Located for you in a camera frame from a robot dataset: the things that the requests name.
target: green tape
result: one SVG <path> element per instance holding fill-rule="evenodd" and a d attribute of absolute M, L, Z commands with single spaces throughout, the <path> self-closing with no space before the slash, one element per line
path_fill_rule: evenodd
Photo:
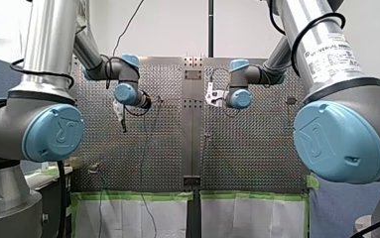
<path fill-rule="evenodd" d="M 252 198 L 261 200 L 282 200 L 282 201 L 305 201 L 307 194 L 283 194 L 262 191 L 202 191 L 201 199 L 218 200 L 218 199 L 235 199 L 235 198 Z"/>
<path fill-rule="evenodd" d="M 59 176 L 60 172 L 58 171 L 58 169 L 50 169 L 43 171 L 43 174 L 44 176 Z"/>
<path fill-rule="evenodd" d="M 147 201 L 192 200 L 192 192 L 143 192 L 143 195 Z M 140 192 L 115 190 L 75 192 L 71 198 L 76 200 L 143 200 Z"/>
<path fill-rule="evenodd" d="M 71 195 L 71 226 L 72 226 L 71 238 L 75 238 L 77 207 L 78 207 L 78 200 L 74 199 L 74 196 Z"/>
<path fill-rule="evenodd" d="M 313 176 L 307 176 L 307 187 L 313 189 L 319 189 L 319 181 Z"/>
<path fill-rule="evenodd" d="M 304 238 L 309 238 L 310 233 L 310 198 L 305 199 L 305 215 L 304 215 Z"/>

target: light blue joint cap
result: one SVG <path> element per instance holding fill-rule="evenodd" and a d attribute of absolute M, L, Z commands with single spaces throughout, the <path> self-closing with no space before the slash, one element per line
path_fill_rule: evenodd
<path fill-rule="evenodd" d="M 249 65 L 248 59 L 234 59 L 230 62 L 230 72 L 241 69 L 242 67 L 246 67 Z"/>
<path fill-rule="evenodd" d="M 251 105 L 252 94 L 246 89 L 235 91 L 230 97 L 230 104 L 235 109 L 244 109 Z"/>
<path fill-rule="evenodd" d="M 354 110 L 316 101 L 295 119 L 295 146 L 304 164 L 330 181 L 370 183 L 380 179 L 380 138 Z"/>
<path fill-rule="evenodd" d="M 57 162 L 68 158 L 83 135 L 83 120 L 77 108 L 57 104 L 37 115 L 23 135 L 22 150 L 33 162 Z"/>
<path fill-rule="evenodd" d="M 128 83 L 120 83 L 114 92 L 115 99 L 124 105 L 133 105 L 137 100 L 137 90 Z"/>
<path fill-rule="evenodd" d="M 124 61 L 130 63 L 131 65 L 134 65 L 136 67 L 140 67 L 140 60 L 136 55 L 132 54 L 122 54 L 121 57 Z"/>

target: perforated metal panel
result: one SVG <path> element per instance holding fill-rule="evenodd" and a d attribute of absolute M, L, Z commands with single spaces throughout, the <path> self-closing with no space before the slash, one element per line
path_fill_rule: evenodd
<path fill-rule="evenodd" d="M 206 90 L 213 69 L 228 68 L 229 59 L 204 65 Z M 216 70 L 213 81 L 216 88 L 226 88 L 227 72 Z M 293 121 L 303 100 L 301 82 L 289 70 L 281 85 L 249 89 L 254 101 L 238 114 L 204 105 L 201 188 L 299 192 L 306 187 L 302 176 L 306 171 L 294 146 Z M 296 104 L 290 105 L 288 98 L 296 98 Z"/>
<path fill-rule="evenodd" d="M 161 106 L 155 103 L 146 120 L 127 114 L 125 134 L 112 108 L 117 83 L 112 82 L 106 90 L 104 81 L 83 79 L 77 67 L 74 76 L 78 78 L 78 108 L 85 133 L 79 152 L 82 167 L 74 172 L 72 189 L 183 190 L 184 176 L 198 176 L 194 166 L 201 161 L 202 189 L 302 192 L 306 170 L 292 137 L 293 120 L 303 99 L 300 81 L 290 70 L 282 85 L 250 86 L 254 102 L 230 118 L 224 110 L 229 115 L 234 110 L 202 102 L 210 73 L 214 68 L 227 68 L 229 62 L 202 59 L 197 70 L 204 75 L 204 83 L 199 79 L 190 83 L 185 79 L 188 66 L 184 59 L 142 59 L 140 87 L 155 99 L 160 95 L 164 102 Z M 215 87 L 225 88 L 227 79 L 224 70 L 217 70 Z M 297 102 L 288 104 L 293 98 Z M 100 163 L 101 173 L 90 174 L 88 169 L 96 163 Z"/>
<path fill-rule="evenodd" d="M 85 133 L 79 152 L 82 168 L 74 173 L 72 180 L 74 190 L 102 187 L 182 190 L 183 70 L 180 61 L 141 60 L 140 88 L 149 92 L 154 100 L 160 96 L 163 102 L 156 102 L 145 117 L 127 113 L 127 133 L 122 132 L 112 107 L 117 82 L 112 81 L 106 90 L 104 81 L 87 81 L 79 73 L 78 108 L 85 120 Z M 143 112 L 129 109 L 134 113 Z M 100 163 L 101 173 L 90 174 L 88 168 L 96 163 Z"/>

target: white wall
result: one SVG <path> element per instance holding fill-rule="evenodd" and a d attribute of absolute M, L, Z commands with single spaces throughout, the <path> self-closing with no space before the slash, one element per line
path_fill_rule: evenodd
<path fill-rule="evenodd" d="M 112 54 L 117 37 L 139 2 L 90 0 L 91 27 L 103 54 Z M 206 56 L 207 2 L 146 0 L 121 40 L 118 53 Z M 280 39 L 267 8 L 266 2 L 259 0 L 215 0 L 214 55 L 266 58 Z M 29 11 L 30 3 L 25 0 L 0 0 L 0 60 L 22 56 Z M 364 71 L 380 77 L 380 0 L 345 0 L 340 12 L 347 18 L 345 34 Z"/>
<path fill-rule="evenodd" d="M 100 50 L 111 55 L 140 0 L 90 0 L 90 19 Z M 207 0 L 146 0 L 121 42 L 140 56 L 207 55 Z M 380 77 L 380 0 L 345 0 L 345 35 L 364 71 Z M 214 56 L 266 58 L 280 39 L 259 0 L 216 0 Z"/>
<path fill-rule="evenodd" d="M 365 73 L 380 77 L 380 0 L 345 0 L 345 35 Z"/>
<path fill-rule="evenodd" d="M 90 0 L 90 25 L 99 49 L 111 55 L 140 0 Z M 121 40 L 120 53 L 199 56 L 207 51 L 207 1 L 146 0 Z"/>
<path fill-rule="evenodd" d="M 0 60 L 22 57 L 31 4 L 25 0 L 0 0 Z"/>

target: label sticker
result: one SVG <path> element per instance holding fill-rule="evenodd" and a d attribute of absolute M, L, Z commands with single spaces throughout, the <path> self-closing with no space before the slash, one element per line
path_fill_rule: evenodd
<path fill-rule="evenodd" d="M 326 42 L 304 57 L 314 82 L 325 82 L 341 71 L 362 71 L 343 34 L 328 34 Z"/>

